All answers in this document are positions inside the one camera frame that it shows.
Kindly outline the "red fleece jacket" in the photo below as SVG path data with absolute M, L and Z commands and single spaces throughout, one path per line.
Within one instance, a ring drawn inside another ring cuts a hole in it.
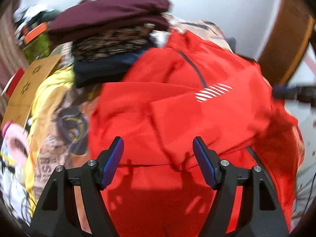
M 297 119 L 272 98 L 255 62 L 173 32 L 121 82 L 102 86 L 90 117 L 91 157 L 117 136 L 124 153 L 102 197 L 120 236 L 199 234 L 215 193 L 193 155 L 197 136 L 235 166 L 261 166 L 291 222 L 304 145 Z

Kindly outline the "maroon folded garment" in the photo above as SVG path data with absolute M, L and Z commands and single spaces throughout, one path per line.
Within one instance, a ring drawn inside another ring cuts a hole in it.
M 151 24 L 166 31 L 162 16 L 170 7 L 169 0 L 84 0 L 59 14 L 48 27 L 49 39 L 61 44 L 99 32 Z

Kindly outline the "green box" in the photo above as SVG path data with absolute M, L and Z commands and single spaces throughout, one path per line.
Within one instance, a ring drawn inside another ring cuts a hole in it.
M 22 51 L 25 54 L 28 63 L 31 64 L 37 59 L 48 57 L 51 53 L 50 45 L 51 42 L 47 33 L 42 33 L 25 46 Z

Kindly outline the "brown wooden door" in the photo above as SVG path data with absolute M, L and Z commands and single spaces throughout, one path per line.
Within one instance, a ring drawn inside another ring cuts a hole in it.
M 281 0 L 276 22 L 259 58 L 263 76 L 274 86 L 289 81 L 308 47 L 314 19 L 301 0 Z

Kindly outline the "navy folded garment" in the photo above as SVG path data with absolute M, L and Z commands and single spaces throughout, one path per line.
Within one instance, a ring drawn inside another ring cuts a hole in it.
M 74 84 L 77 88 L 106 82 L 119 82 L 130 67 L 147 51 L 122 53 L 92 62 L 74 60 Z

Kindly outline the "pink cloth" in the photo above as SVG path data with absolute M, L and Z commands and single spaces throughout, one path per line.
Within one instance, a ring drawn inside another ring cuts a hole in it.
M 29 154 L 28 132 L 19 124 L 8 121 L 2 129 L 2 137 L 14 162 L 24 167 Z

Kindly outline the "newspaper print blanket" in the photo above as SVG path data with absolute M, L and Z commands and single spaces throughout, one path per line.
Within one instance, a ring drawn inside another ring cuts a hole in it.
M 169 29 L 167 31 L 152 31 L 150 39 L 156 44 L 157 47 L 162 48 L 166 45 L 171 32 L 173 30 L 184 34 L 187 31 L 192 32 L 203 40 L 211 41 L 223 49 L 229 50 L 232 53 L 236 49 L 236 39 L 226 38 L 222 29 L 215 23 L 208 21 L 188 21 L 171 14 L 163 14 L 163 17 L 169 23 Z

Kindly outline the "brown patterned folded garment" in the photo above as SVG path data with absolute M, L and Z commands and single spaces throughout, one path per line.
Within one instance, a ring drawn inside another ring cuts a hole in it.
M 136 51 L 151 44 L 154 24 L 111 29 L 72 42 L 72 55 L 76 60 L 92 62 L 117 54 Z

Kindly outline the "yellow garment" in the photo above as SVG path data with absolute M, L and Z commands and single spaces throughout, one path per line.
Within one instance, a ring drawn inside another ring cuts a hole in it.
M 80 167 L 89 160 L 89 118 L 100 91 L 100 84 L 76 88 L 71 67 L 57 70 L 38 87 L 24 169 L 30 213 L 56 166 Z

